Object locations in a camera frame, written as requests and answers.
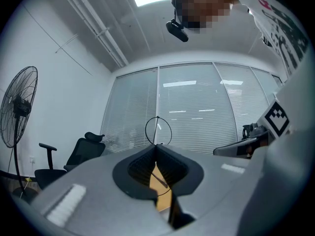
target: fan grille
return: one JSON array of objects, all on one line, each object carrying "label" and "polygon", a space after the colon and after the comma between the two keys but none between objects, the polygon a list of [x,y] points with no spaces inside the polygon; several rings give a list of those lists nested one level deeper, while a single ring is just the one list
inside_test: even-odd
[{"label": "fan grille", "polygon": [[[21,70],[12,80],[6,90],[0,108],[0,133],[8,148],[14,147],[14,129],[16,121],[16,102],[25,102],[32,107],[37,87],[37,69],[28,66]],[[29,114],[20,116],[17,130],[17,141],[21,139]]]}]

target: wall outlet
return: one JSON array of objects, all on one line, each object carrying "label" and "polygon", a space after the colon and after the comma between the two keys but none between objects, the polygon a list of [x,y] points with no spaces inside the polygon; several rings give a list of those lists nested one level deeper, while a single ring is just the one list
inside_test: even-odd
[{"label": "wall outlet", "polygon": [[30,156],[30,163],[35,163],[35,158],[33,156]]}]

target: fan stand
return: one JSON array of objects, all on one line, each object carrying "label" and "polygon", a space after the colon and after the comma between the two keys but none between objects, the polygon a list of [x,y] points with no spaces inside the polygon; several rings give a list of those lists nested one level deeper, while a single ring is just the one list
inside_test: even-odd
[{"label": "fan stand", "polygon": [[16,148],[19,122],[20,122],[20,116],[17,115],[16,121],[15,121],[15,129],[14,129],[14,147],[13,147],[13,150],[14,150],[14,163],[15,163],[16,175],[18,177],[20,187],[16,188],[12,192],[12,194],[14,196],[18,196],[18,197],[20,197],[22,194],[21,198],[29,203],[37,195],[37,192],[31,188],[25,188],[24,189],[23,184],[22,184],[21,175],[20,175],[20,171],[19,171],[17,148]]}]

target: pipe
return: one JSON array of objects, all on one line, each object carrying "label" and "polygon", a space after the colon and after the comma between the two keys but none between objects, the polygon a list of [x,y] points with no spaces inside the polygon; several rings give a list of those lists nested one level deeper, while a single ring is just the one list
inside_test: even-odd
[{"label": "pipe", "polygon": [[[73,7],[73,9],[76,11],[76,13],[81,17],[83,22],[87,25],[87,27],[94,34],[94,36],[97,36],[96,25],[93,23],[93,21],[88,16],[88,14],[84,11],[84,9],[80,7],[81,5],[80,5],[79,1],[78,0],[68,0],[68,2]],[[111,47],[108,45],[106,39],[104,39],[104,37],[102,37],[102,36],[98,36],[97,39],[99,40],[101,45],[105,48],[105,50],[108,52],[108,54],[112,57],[112,59],[115,61],[115,63],[118,65],[118,67],[123,67],[124,65],[121,63],[121,61],[119,60],[117,55],[113,52]]]},{"label": "pipe", "polygon": [[103,23],[103,21],[100,19],[100,17],[98,16],[98,14],[96,13],[96,11],[93,9],[92,5],[90,4],[90,2],[88,0],[81,0],[83,2],[83,4],[85,5],[85,7],[88,9],[88,11],[91,13],[91,15],[93,16],[93,18],[95,19],[95,21],[97,22],[97,24],[100,26],[101,30],[106,30],[105,31],[105,36],[108,38],[109,42],[111,42],[111,44],[113,45],[113,47],[115,48],[115,50],[117,51],[118,55],[122,58],[122,60],[124,61],[125,65],[129,65],[128,60],[126,59],[126,57],[124,56],[123,52],[120,50],[119,46],[117,45],[117,43],[115,42],[115,40],[113,39],[112,35],[109,33],[109,31],[107,30],[107,27],[105,26],[105,24]]},{"label": "pipe", "polygon": [[134,10],[133,10],[133,8],[132,8],[132,6],[131,6],[129,0],[126,0],[126,2],[127,2],[128,6],[129,6],[131,12],[133,13],[133,16],[134,16],[135,20],[137,21],[137,24],[138,24],[138,26],[139,26],[139,28],[140,28],[140,30],[141,30],[141,32],[142,32],[142,36],[143,36],[143,38],[144,38],[144,41],[145,41],[146,44],[147,44],[148,50],[149,50],[149,52],[151,52],[151,48],[150,48],[150,46],[149,46],[148,40],[147,40],[147,38],[146,38],[146,36],[145,36],[145,34],[144,34],[144,31],[143,31],[143,29],[142,29],[142,27],[141,27],[141,24],[140,24],[140,22],[139,22],[139,20],[138,20],[138,18],[137,18],[137,15],[136,15],[136,13],[134,12]]},{"label": "pipe", "polygon": [[73,39],[77,38],[79,35],[75,34],[72,38],[70,38],[67,42],[65,42],[63,45],[61,45],[58,50],[55,52],[57,53],[60,49],[62,49],[65,45],[69,44]]},{"label": "pipe", "polygon": [[122,30],[122,28],[120,27],[120,25],[119,25],[118,21],[116,20],[114,14],[112,13],[111,9],[109,8],[107,2],[105,0],[100,0],[100,1],[102,2],[102,4],[103,4],[105,10],[107,11],[107,13],[112,17],[116,28],[120,32],[121,36],[124,38],[124,40],[125,40],[126,44],[128,45],[129,49],[133,52],[132,47],[130,46],[130,44],[129,44],[129,42],[128,42],[128,40],[127,40],[123,30]]}]

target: fan base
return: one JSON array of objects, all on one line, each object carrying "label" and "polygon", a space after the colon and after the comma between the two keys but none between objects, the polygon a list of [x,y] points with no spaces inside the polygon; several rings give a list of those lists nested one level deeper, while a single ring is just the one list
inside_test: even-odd
[{"label": "fan base", "polygon": [[[19,188],[16,188],[12,194],[18,198],[20,198],[21,196],[21,193],[22,193],[22,188],[19,187]],[[22,195],[21,199],[23,199],[24,201],[26,201],[27,203],[30,203],[37,195],[38,195],[38,192],[31,189],[31,188],[25,188],[25,193],[26,195]]]}]

